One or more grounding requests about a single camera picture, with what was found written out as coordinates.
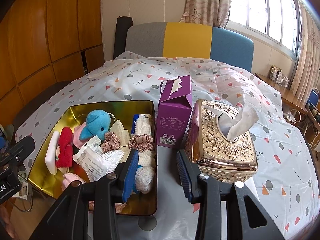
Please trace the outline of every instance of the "window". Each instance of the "window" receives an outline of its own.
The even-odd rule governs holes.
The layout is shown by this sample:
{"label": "window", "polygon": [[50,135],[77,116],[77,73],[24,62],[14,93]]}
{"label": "window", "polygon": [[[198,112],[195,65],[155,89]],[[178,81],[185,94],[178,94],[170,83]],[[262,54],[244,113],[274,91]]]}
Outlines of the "window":
{"label": "window", "polygon": [[230,21],[297,51],[297,0],[231,0]]}

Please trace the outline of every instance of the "metal bolt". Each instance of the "metal bolt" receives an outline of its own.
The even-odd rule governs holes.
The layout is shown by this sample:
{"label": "metal bolt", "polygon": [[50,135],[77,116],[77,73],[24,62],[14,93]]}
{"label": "metal bolt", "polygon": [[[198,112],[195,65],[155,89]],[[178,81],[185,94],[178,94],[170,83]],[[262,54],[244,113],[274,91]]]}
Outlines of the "metal bolt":
{"label": "metal bolt", "polygon": [[73,182],[71,182],[71,186],[72,187],[78,187],[80,185],[80,181],[79,180],[74,180]]}
{"label": "metal bolt", "polygon": [[115,174],[114,172],[108,173],[107,174],[107,178],[108,179],[115,179],[117,177],[117,174]]}
{"label": "metal bolt", "polygon": [[206,173],[200,173],[200,174],[199,174],[199,178],[201,178],[201,179],[208,179],[208,178],[209,178],[209,175],[206,174]]}
{"label": "metal bolt", "polygon": [[244,183],[242,181],[238,180],[238,181],[235,182],[235,186],[238,187],[238,188],[242,188],[242,187],[244,187]]}

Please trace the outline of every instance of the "blue plush toy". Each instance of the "blue plush toy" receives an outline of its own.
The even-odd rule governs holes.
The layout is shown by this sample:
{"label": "blue plush toy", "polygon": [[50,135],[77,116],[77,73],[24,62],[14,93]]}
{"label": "blue plush toy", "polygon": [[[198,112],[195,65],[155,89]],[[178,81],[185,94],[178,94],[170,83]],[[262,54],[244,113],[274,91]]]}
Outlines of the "blue plush toy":
{"label": "blue plush toy", "polygon": [[86,119],[86,126],[81,131],[79,139],[85,140],[97,135],[99,139],[103,141],[104,134],[109,131],[111,122],[110,115],[114,118],[113,114],[103,110],[94,110],[90,112]]}

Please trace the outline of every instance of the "pink satin scrunchie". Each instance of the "pink satin scrunchie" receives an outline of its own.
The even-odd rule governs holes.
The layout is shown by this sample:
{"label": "pink satin scrunchie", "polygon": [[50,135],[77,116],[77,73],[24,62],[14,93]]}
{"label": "pink satin scrunchie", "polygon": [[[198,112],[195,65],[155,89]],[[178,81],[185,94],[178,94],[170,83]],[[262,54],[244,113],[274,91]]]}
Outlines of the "pink satin scrunchie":
{"label": "pink satin scrunchie", "polygon": [[114,132],[106,132],[104,134],[105,140],[101,144],[101,149],[103,152],[108,152],[112,150],[117,150],[120,147],[120,139]]}
{"label": "pink satin scrunchie", "polygon": [[136,148],[139,152],[144,150],[154,150],[154,138],[148,134],[134,135],[129,141],[129,148]]}

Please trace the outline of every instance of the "purple box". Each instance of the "purple box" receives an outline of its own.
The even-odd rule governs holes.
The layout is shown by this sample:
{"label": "purple box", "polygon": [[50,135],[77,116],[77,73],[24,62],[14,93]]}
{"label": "purple box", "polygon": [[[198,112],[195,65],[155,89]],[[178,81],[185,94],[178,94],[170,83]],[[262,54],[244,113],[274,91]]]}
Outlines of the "purple box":
{"label": "purple box", "polygon": [[179,149],[192,111],[190,76],[180,77],[182,87],[171,93],[173,80],[168,80],[159,100],[157,145]]}

